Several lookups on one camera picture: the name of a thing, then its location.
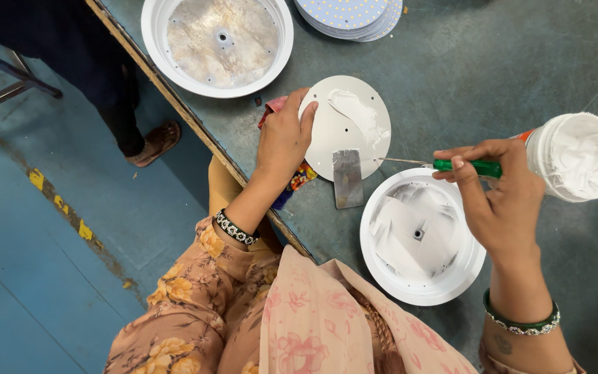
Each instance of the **orange label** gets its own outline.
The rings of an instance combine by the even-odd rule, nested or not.
[[[532,130],[525,131],[522,134],[512,136],[509,139],[522,139],[525,142],[525,145],[527,145],[527,139],[529,138],[530,135],[532,135],[532,132],[534,132],[535,130],[536,130],[536,128],[533,128]]]

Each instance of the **black trousers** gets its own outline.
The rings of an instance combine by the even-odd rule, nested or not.
[[[125,157],[142,151],[133,112],[136,64],[83,0],[0,0],[0,44],[43,60],[77,87]]]

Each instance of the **green screwdriver handle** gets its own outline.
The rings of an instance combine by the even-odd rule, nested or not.
[[[502,166],[495,161],[470,161],[479,176],[490,176],[491,178],[500,179],[502,176]],[[450,160],[435,160],[433,161],[433,168],[441,172],[451,171]]]

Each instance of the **fingernail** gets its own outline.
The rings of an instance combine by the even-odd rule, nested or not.
[[[460,169],[461,167],[463,167],[463,165],[465,165],[465,163],[463,162],[463,157],[454,156],[451,159],[451,166],[453,167],[454,170]]]

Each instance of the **metal stool leg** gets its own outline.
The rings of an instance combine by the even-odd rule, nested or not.
[[[16,66],[13,66],[12,64],[0,59],[0,70],[14,76],[15,78],[18,78],[20,81],[6,87],[3,90],[0,90],[0,104],[11,97],[20,95],[22,92],[28,89],[41,90],[54,98],[61,98],[63,96],[60,90],[55,89],[54,87],[46,84],[34,76],[34,74],[29,71],[29,67],[18,53],[11,51],[9,56]]]

